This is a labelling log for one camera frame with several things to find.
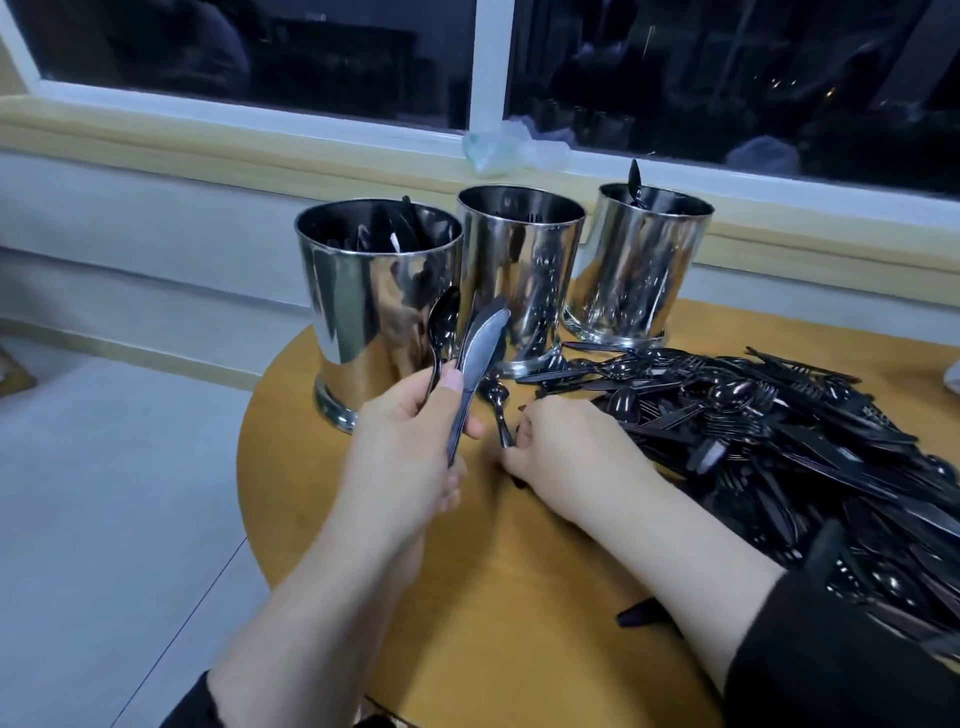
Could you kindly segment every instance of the window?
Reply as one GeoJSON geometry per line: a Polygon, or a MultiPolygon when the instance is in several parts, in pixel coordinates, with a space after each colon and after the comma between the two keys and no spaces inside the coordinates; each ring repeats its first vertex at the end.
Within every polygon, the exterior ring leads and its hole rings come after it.
{"type": "Polygon", "coordinates": [[[474,0],[8,0],[43,77],[467,127],[474,0]]]}
{"type": "Polygon", "coordinates": [[[516,0],[506,115],[585,149],[960,196],[960,3],[516,0]]]}

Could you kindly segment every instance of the stainless steel cutlery holder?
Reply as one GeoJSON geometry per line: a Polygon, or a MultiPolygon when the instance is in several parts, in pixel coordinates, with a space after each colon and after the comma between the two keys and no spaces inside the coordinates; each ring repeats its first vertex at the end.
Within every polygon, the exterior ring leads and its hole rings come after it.
{"type": "Polygon", "coordinates": [[[546,366],[560,347],[559,314],[587,216],[566,197],[488,184],[457,198],[464,222],[460,335],[496,296],[510,308],[503,376],[546,366]]]}
{"type": "Polygon", "coordinates": [[[644,186],[604,184],[576,261],[564,325],[583,341],[634,347],[661,343],[670,308],[700,247],[713,206],[644,186]]]}
{"type": "Polygon", "coordinates": [[[429,240],[423,248],[429,249],[350,249],[347,241],[361,226],[375,227],[378,207],[397,205],[389,200],[329,203],[307,209],[296,222],[322,360],[315,396],[321,412],[347,432],[365,401],[431,363],[427,316],[460,277],[463,228],[434,207],[407,207],[419,218],[418,230],[429,240]]]}

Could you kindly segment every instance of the window sill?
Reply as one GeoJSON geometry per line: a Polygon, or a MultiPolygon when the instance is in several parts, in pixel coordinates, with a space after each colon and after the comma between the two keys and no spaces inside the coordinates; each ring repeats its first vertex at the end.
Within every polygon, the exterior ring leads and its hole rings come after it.
{"type": "MultiPolygon", "coordinates": [[[[34,96],[0,99],[0,148],[315,200],[410,194],[449,210],[482,183],[449,144],[388,150],[34,96]]],[[[608,181],[524,170],[498,182],[548,188],[592,211],[608,181]]],[[[698,262],[960,305],[959,229],[687,191],[717,208],[698,262]]]]}

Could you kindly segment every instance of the left hand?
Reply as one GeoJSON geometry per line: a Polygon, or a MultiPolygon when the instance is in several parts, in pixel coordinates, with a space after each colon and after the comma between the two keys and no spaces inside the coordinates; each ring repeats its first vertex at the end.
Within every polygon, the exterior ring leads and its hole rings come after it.
{"type": "MultiPolygon", "coordinates": [[[[389,558],[405,562],[401,570],[414,574],[423,530],[437,513],[459,503],[460,479],[467,471],[459,455],[452,468],[446,460],[463,374],[447,365],[428,400],[429,383],[425,369],[364,404],[329,518],[354,538],[383,545],[389,558]]],[[[483,426],[470,417],[464,430],[478,439],[483,426]]]]}

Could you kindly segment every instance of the black knife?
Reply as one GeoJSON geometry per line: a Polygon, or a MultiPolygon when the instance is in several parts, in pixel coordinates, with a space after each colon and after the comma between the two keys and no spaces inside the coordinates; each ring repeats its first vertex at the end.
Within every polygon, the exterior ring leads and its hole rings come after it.
{"type": "Polygon", "coordinates": [[[509,321],[510,310],[502,299],[497,298],[477,314],[467,336],[464,337],[460,356],[457,357],[457,369],[464,373],[464,394],[460,399],[460,409],[446,443],[446,457],[450,465],[453,465],[457,455],[457,446],[460,444],[460,436],[464,431],[473,395],[476,394],[480,380],[490,368],[493,353],[500,341],[500,334],[509,321]]]}

